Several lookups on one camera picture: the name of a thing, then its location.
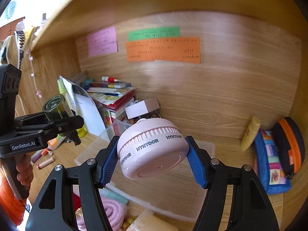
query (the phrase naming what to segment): screw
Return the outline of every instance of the screw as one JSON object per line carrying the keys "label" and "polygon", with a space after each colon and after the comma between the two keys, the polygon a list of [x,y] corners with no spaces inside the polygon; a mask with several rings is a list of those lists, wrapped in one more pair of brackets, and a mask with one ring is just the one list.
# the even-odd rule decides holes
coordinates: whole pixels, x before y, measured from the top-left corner
{"label": "screw", "polygon": [[59,171],[59,170],[61,170],[61,169],[62,169],[62,165],[57,165],[57,166],[54,167],[54,170],[55,170],[55,171]]}
{"label": "screw", "polygon": [[250,171],[250,170],[251,170],[251,166],[249,166],[249,165],[244,165],[244,169],[245,169],[246,171]]}
{"label": "screw", "polygon": [[213,164],[213,165],[218,165],[219,164],[219,160],[218,159],[211,159],[211,163]]}
{"label": "screw", "polygon": [[87,160],[88,165],[93,165],[94,163],[95,163],[95,159],[93,159],[93,158]]}

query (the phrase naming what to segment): pink container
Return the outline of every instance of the pink container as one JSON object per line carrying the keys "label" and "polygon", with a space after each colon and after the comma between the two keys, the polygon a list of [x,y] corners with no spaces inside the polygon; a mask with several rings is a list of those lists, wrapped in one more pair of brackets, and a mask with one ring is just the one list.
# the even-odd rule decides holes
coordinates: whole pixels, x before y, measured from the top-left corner
{"label": "pink container", "polygon": [[155,177],[183,161],[189,145],[178,128],[162,118],[145,119],[128,128],[118,141],[122,172],[132,180]]}

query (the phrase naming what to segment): pencil case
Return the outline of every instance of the pencil case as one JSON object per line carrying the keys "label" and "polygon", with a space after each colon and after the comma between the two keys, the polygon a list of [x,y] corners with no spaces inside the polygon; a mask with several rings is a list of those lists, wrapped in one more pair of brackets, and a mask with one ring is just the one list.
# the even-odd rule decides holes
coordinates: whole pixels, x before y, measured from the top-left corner
{"label": "pencil case", "polygon": [[305,158],[301,132],[290,117],[284,117],[275,123],[272,135],[278,148],[282,169],[286,177],[291,179],[299,171]]}
{"label": "pencil case", "polygon": [[271,131],[259,130],[254,144],[257,154],[255,172],[265,192],[271,195],[288,191],[291,188],[291,182],[282,169]]}

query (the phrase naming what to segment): blue gripper pad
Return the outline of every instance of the blue gripper pad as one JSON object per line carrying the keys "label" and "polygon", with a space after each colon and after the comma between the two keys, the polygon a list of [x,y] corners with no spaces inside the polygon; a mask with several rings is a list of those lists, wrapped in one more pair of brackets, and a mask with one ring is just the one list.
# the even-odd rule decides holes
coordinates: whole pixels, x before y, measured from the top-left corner
{"label": "blue gripper pad", "polygon": [[207,181],[205,176],[205,169],[200,161],[200,158],[198,157],[195,149],[193,148],[193,145],[191,142],[185,138],[186,141],[189,144],[189,151],[187,154],[187,160],[189,162],[190,168],[192,170],[192,174],[195,177],[196,183],[200,184],[203,189],[205,189]]}
{"label": "blue gripper pad", "polygon": [[116,168],[116,164],[118,162],[118,154],[117,154],[117,144],[116,141],[115,145],[112,147],[111,152],[102,168],[102,179],[101,184],[103,187],[106,186],[111,181],[111,177],[113,175],[113,172]]}

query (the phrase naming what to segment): pink cord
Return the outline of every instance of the pink cord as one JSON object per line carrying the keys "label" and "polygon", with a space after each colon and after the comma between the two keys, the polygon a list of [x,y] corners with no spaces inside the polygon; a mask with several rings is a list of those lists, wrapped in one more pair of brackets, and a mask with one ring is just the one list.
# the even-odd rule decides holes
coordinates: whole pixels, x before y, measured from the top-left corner
{"label": "pink cord", "polygon": [[[125,206],[116,200],[103,197],[101,199],[112,230],[119,231],[126,216]],[[83,214],[77,217],[77,224],[80,231],[87,231]]]}

